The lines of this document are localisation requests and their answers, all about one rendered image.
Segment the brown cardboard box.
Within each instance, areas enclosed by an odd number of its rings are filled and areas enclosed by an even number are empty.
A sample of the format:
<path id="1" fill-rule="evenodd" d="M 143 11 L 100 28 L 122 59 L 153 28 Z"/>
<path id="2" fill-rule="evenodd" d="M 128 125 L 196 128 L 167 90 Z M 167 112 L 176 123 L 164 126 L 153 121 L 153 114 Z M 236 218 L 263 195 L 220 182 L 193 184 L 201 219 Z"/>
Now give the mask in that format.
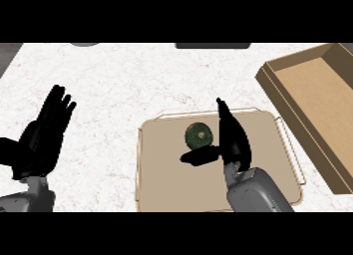
<path id="1" fill-rule="evenodd" d="M 353 193 L 353 54 L 323 44 L 267 61 L 255 79 L 331 192 Z"/>

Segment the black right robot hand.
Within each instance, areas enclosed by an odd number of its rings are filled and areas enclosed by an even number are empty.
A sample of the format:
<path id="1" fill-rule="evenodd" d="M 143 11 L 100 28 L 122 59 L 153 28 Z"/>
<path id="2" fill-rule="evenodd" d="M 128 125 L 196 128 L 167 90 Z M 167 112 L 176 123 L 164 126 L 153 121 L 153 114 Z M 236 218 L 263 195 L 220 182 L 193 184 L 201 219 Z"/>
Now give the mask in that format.
<path id="1" fill-rule="evenodd" d="M 223 165 L 233 165 L 236 172 L 250 170 L 251 148 L 244 128 L 233 117 L 226 102 L 216 99 L 218 112 L 218 145 L 205 145 L 180 156 L 192 166 L 211 163 L 221 157 Z"/>

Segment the dark grey flat appliance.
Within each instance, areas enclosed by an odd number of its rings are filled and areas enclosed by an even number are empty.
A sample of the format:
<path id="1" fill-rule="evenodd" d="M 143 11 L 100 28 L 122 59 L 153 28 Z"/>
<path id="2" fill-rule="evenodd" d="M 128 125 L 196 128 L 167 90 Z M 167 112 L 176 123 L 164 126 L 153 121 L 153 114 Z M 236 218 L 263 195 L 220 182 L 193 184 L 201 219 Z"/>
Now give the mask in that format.
<path id="1" fill-rule="evenodd" d="M 248 49 L 251 43 L 176 43 L 177 49 Z"/>

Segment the dark green squash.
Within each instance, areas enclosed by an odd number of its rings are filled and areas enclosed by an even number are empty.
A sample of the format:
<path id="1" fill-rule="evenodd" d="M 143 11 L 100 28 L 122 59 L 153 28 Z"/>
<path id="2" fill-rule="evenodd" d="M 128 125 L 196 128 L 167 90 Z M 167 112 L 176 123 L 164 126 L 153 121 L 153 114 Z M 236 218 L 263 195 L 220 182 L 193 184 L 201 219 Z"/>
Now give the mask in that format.
<path id="1" fill-rule="evenodd" d="M 205 123 L 192 123 L 184 130 L 184 143 L 190 149 L 211 145 L 213 134 Z"/>

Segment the beige tray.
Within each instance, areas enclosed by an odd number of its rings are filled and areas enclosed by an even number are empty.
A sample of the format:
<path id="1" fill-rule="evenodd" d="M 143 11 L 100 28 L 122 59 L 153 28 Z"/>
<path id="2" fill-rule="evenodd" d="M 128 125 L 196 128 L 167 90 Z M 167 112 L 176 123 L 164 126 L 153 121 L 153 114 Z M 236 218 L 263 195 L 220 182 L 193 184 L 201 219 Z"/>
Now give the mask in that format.
<path id="1" fill-rule="evenodd" d="M 251 165 L 270 175 L 295 205 L 303 199 L 301 183 L 282 138 L 282 121 L 258 109 L 233 109 L 251 147 Z M 136 202 L 139 211 L 227 211 L 223 163 L 193 166 L 179 158 L 189 151 L 186 128 L 204 123 L 218 133 L 216 111 L 162 115 L 139 130 Z"/>

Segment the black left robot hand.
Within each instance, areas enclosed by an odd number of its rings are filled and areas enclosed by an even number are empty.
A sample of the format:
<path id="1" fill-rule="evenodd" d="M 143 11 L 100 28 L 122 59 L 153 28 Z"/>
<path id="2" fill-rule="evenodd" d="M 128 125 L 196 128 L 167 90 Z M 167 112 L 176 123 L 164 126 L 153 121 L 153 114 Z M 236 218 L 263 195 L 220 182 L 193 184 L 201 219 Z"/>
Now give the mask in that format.
<path id="1" fill-rule="evenodd" d="M 0 164 L 11 167 L 14 180 L 29 176 L 45 177 L 53 171 L 75 106 L 65 88 L 56 85 L 19 140 L 0 137 Z"/>

